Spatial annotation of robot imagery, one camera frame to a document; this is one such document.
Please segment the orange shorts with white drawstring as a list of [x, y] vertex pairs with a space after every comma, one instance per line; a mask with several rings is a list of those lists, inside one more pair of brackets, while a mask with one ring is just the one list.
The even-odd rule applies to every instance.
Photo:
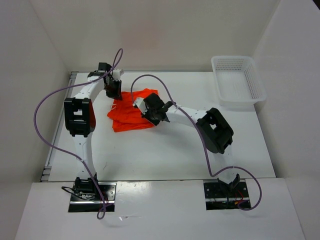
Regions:
[[126, 132], [131, 130], [143, 130], [153, 128], [155, 125], [142, 118], [138, 108], [133, 107], [131, 93], [122, 91], [122, 100], [115, 99], [107, 117], [112, 120], [114, 132]]

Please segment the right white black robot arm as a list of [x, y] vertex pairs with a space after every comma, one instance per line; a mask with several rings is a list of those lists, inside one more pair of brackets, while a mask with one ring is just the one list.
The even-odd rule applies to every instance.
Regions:
[[139, 109], [142, 118], [155, 126], [168, 122], [194, 128], [200, 137], [209, 175], [217, 177], [220, 193], [230, 197], [237, 191], [240, 175], [231, 167], [234, 131], [218, 109], [197, 110], [172, 100], [163, 102], [156, 93], [137, 97], [133, 106]]

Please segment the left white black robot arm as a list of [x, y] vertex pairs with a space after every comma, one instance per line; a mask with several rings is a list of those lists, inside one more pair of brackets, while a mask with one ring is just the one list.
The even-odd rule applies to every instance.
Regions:
[[121, 100], [122, 69], [112, 70], [105, 62], [98, 64], [98, 69], [87, 76], [87, 82], [73, 97], [64, 100], [65, 127], [72, 136], [76, 159], [79, 160], [78, 174], [71, 194], [82, 200], [102, 200], [104, 196], [97, 180], [93, 163], [92, 136], [96, 129], [96, 116], [93, 103], [101, 91], [107, 97]]

